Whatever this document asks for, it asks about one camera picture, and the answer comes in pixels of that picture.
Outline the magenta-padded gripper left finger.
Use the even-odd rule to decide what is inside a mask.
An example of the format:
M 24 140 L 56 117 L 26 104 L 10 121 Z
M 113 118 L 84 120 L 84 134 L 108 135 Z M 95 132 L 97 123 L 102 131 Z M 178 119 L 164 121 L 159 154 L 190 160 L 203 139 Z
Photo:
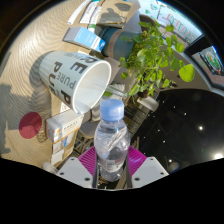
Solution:
M 96 187 L 99 173 L 95 148 L 89 148 L 79 157 L 70 157 L 57 176 L 81 187 Z

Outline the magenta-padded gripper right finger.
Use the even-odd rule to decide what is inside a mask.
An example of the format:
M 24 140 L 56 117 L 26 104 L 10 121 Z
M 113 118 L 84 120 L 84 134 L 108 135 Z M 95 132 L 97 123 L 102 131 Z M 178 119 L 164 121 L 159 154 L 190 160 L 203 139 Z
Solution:
M 126 164 L 128 188 L 140 188 L 168 175 L 155 157 L 146 157 L 133 146 L 128 149 Z

